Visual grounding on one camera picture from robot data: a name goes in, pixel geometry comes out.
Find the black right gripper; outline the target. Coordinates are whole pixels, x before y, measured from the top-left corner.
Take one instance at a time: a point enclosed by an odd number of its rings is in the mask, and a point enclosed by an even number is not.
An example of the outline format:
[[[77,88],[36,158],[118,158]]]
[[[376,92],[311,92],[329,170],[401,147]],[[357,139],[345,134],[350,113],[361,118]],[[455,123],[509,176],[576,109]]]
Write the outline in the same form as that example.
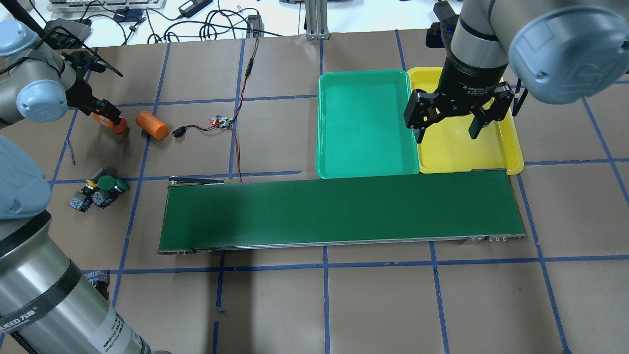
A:
[[[502,121],[515,98],[508,82],[501,80],[505,69],[505,65],[473,68],[448,55],[437,87],[431,92],[413,89],[404,110],[404,123],[415,129],[416,143],[421,144],[428,128],[446,118],[473,115],[472,140],[490,123]]]

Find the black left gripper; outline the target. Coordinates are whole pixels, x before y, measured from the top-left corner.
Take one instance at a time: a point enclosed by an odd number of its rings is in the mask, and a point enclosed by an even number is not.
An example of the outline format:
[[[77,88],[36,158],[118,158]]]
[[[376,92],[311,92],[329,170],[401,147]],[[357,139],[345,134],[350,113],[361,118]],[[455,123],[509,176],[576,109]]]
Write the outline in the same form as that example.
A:
[[[81,110],[86,115],[93,113],[107,115],[110,103],[105,99],[97,99],[93,95],[92,87],[85,80],[85,76],[90,70],[98,73],[106,71],[107,64],[104,60],[89,52],[72,52],[70,54],[64,53],[64,61],[76,73],[76,80],[66,90],[69,106]]]

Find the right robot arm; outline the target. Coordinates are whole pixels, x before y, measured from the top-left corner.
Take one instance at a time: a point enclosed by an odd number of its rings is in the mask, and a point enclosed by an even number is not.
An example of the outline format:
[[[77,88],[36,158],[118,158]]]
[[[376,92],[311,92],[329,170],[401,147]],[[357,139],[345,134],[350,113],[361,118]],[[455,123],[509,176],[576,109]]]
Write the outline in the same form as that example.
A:
[[[569,104],[628,73],[626,0],[465,0],[459,14],[438,0],[433,11],[426,46],[446,59],[434,92],[413,90],[404,110],[417,143],[432,125],[466,115],[476,139],[528,95]]]

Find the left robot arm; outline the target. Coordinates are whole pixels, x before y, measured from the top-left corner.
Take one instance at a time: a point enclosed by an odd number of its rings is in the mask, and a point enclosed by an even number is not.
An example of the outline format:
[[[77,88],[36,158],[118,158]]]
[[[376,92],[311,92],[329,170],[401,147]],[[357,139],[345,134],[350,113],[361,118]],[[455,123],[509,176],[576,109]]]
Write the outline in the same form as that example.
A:
[[[92,95],[84,76],[111,66],[92,49],[56,53],[16,19],[1,23],[1,127],[23,119],[56,121],[77,108],[115,125],[120,111]],[[38,164],[1,137],[1,331],[29,354],[150,354],[150,345],[116,312],[49,236],[51,188]]]

